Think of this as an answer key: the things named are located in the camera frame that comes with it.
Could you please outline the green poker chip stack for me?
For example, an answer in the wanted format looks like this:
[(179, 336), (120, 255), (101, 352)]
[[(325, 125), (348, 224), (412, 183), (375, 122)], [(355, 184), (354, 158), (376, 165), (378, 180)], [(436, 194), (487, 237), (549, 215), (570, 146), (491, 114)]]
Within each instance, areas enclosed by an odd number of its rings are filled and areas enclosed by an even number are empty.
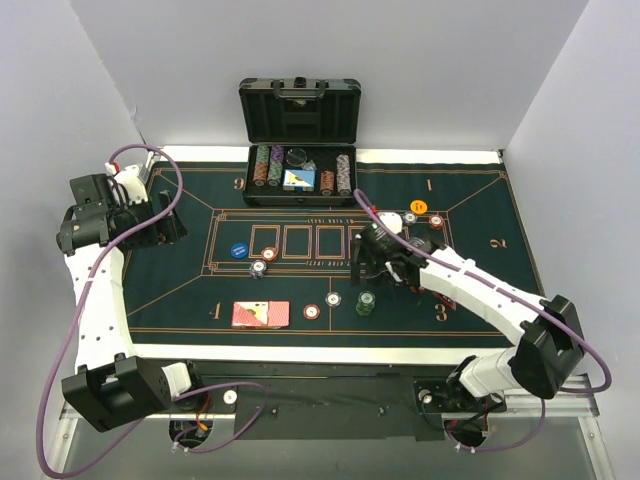
[(360, 316), (368, 316), (375, 308), (376, 297), (371, 291), (361, 291), (356, 301), (356, 312)]

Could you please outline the blue poker chip stack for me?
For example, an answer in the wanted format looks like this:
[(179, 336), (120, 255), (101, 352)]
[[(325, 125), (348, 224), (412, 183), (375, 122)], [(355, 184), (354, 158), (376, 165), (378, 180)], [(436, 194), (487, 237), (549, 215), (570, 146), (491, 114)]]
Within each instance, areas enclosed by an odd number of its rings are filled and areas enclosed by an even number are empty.
[(337, 292), (329, 292), (325, 297), (325, 301), (328, 306), (337, 307), (341, 304), (342, 297)]

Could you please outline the blue chips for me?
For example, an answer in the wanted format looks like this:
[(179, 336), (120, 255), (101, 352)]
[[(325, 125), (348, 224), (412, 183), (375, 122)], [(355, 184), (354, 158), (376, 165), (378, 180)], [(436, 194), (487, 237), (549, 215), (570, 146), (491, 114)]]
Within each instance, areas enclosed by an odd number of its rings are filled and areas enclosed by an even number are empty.
[(418, 217), (415, 213), (406, 211), (403, 213), (402, 219), (406, 225), (414, 225), (417, 223)]
[(262, 278), (267, 271), (267, 262), (259, 259), (252, 262), (249, 273), (252, 278)]

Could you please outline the red poker chip stack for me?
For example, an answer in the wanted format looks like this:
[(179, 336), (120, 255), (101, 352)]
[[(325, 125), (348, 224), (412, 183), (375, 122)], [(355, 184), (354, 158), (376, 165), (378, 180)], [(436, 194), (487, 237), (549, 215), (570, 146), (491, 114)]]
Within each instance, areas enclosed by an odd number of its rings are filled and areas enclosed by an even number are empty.
[(321, 310), (316, 304), (308, 304), (303, 309), (303, 316), (306, 320), (316, 320), (320, 317)]

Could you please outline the orange big blind button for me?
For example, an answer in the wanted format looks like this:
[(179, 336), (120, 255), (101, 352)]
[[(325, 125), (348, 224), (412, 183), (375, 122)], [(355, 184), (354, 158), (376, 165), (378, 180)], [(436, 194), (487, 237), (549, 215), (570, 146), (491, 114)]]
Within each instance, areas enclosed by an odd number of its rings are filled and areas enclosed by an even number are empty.
[(410, 203), (410, 211), (415, 215), (423, 215), (428, 211), (428, 204), (420, 199), (413, 200)]

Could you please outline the blue small blind button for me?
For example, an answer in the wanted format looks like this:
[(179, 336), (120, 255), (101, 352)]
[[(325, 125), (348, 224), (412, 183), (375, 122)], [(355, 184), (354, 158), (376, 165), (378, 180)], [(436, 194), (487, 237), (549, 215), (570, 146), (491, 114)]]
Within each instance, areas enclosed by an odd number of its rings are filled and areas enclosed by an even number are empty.
[(230, 255), (234, 259), (243, 259), (249, 255), (249, 246), (244, 242), (234, 243), (230, 248)]

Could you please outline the red triangular dealer button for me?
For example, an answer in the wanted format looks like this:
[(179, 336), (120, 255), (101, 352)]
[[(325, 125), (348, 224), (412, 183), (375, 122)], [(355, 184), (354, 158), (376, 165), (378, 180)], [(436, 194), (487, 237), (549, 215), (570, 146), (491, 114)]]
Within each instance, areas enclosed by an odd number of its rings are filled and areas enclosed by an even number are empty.
[(444, 304), (446, 304), (451, 309), (455, 310), (457, 308), (456, 302), (454, 300), (452, 300), (450, 297), (448, 297), (446, 295), (441, 295), (440, 299), (442, 300), (442, 302)]

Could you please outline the red playing card deck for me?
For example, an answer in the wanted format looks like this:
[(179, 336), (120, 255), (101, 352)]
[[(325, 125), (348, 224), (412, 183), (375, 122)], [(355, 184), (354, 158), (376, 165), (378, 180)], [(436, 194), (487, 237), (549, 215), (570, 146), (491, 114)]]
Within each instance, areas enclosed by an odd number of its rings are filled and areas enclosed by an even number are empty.
[(233, 329), (281, 329), (290, 323), (288, 301), (241, 301), (233, 304)]

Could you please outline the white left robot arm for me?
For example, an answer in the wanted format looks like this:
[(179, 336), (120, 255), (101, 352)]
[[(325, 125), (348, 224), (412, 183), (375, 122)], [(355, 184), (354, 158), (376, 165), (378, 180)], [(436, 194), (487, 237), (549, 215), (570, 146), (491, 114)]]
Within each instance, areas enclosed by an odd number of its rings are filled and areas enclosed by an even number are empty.
[(187, 234), (176, 212), (148, 222), (154, 215), (148, 176), (145, 168), (130, 166), (71, 180), (75, 203), (56, 236), (81, 309), (76, 372), (63, 379), (62, 393), (99, 432), (166, 411), (173, 403), (192, 412), (206, 397), (191, 362), (160, 366), (145, 360), (130, 336), (125, 252), (173, 244)]

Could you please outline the green poker table mat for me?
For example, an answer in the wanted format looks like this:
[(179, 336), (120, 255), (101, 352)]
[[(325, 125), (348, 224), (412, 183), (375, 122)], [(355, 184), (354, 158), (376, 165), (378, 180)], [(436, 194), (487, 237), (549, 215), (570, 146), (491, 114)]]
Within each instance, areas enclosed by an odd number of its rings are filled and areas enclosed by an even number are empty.
[[(368, 222), (356, 207), (251, 207), (243, 199), (242, 163), (155, 165), (148, 189), (180, 195), (188, 235), (173, 245), (131, 252), (124, 271), (127, 323), (144, 344), (280, 347), (501, 348), (506, 338), (468, 310), (429, 293), (350, 282), (350, 245)], [(428, 204), (408, 236), (429, 234), (473, 259), (489, 274), (530, 293), (543, 288), (530, 253), (506, 169), (488, 165), (363, 164), (358, 184), (380, 209), (403, 213)], [(444, 226), (429, 226), (440, 215)], [(249, 255), (234, 259), (234, 243)], [(250, 276), (265, 247), (279, 256), (262, 278)], [(356, 312), (361, 291), (375, 294), (368, 316)], [(330, 307), (329, 292), (341, 295)], [(288, 301), (281, 329), (233, 329), (233, 304)], [(303, 309), (316, 304), (316, 320)]]

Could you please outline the orange chips in case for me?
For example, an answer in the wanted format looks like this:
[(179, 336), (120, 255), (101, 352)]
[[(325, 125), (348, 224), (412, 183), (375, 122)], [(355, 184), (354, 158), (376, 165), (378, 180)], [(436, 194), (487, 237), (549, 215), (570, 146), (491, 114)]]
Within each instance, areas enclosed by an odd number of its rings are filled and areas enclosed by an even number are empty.
[(323, 196), (331, 196), (334, 192), (335, 174), (333, 171), (325, 170), (320, 176), (320, 193)]

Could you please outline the green red chips in case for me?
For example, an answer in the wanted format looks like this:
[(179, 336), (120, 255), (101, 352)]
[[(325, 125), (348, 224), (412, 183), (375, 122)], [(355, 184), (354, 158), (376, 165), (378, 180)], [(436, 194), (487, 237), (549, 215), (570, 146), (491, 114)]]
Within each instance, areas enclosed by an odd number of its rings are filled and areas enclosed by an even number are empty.
[(263, 187), (267, 182), (270, 159), (270, 147), (258, 146), (253, 173), (253, 183), (257, 187)]

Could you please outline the blue card box in case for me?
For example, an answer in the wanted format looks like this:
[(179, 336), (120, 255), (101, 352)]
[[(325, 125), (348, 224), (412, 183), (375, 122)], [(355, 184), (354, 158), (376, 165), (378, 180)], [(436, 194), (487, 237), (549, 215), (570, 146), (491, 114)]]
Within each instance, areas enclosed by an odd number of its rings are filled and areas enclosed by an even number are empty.
[(316, 171), (286, 169), (282, 180), (284, 191), (312, 192), (315, 189)]

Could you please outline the purple green chips in case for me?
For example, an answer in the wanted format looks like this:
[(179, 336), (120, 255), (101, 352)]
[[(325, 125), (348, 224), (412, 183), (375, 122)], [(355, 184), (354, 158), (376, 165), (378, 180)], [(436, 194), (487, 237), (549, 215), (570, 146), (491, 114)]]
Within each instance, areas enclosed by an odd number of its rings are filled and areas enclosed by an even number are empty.
[(281, 145), (274, 145), (271, 147), (269, 157), (269, 168), (267, 175), (267, 183), (271, 187), (277, 187), (281, 184), (283, 175), (283, 159), (284, 159), (284, 147)]

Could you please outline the black round button in case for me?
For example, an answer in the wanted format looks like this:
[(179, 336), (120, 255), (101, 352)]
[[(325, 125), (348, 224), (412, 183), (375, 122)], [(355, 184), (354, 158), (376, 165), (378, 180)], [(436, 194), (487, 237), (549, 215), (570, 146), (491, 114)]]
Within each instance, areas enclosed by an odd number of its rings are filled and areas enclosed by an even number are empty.
[(292, 147), (287, 150), (285, 160), (290, 166), (300, 167), (307, 161), (307, 153), (302, 148)]

